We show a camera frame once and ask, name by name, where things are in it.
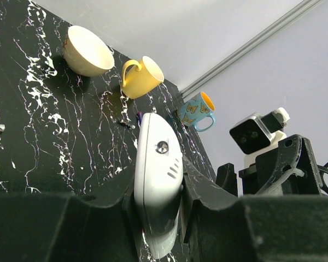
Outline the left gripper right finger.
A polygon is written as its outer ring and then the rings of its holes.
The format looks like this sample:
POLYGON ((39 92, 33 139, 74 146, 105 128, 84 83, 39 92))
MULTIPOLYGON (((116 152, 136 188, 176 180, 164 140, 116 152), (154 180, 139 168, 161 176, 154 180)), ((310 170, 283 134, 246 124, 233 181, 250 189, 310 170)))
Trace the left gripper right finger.
POLYGON ((183 158, 190 261, 328 261, 328 196, 236 197, 183 158))

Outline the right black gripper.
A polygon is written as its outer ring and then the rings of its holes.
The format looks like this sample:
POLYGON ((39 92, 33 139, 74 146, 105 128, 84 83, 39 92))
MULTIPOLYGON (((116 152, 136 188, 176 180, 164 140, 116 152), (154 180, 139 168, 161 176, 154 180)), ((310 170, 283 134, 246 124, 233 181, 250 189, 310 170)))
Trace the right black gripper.
MULTIPOLYGON (((311 142, 294 134, 245 157, 238 172, 243 193, 256 195, 328 195, 328 163, 317 164, 311 142)), ((217 169, 216 184, 238 196, 232 163, 217 169)))

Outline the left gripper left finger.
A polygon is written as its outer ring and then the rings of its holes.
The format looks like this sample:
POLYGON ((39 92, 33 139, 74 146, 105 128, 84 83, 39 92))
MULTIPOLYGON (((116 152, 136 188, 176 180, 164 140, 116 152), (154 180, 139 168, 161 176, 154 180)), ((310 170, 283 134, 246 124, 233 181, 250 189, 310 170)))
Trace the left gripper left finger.
POLYGON ((0 261, 138 261, 134 168, 91 194, 0 193, 0 261))

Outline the white remote control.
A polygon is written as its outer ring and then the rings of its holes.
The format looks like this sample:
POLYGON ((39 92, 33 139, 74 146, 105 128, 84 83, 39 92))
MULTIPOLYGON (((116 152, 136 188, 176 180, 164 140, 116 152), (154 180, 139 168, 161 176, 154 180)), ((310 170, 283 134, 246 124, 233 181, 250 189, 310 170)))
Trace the white remote control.
POLYGON ((169 123, 145 113, 140 125, 134 201, 154 259, 171 252, 178 229, 183 189, 183 154, 169 123))

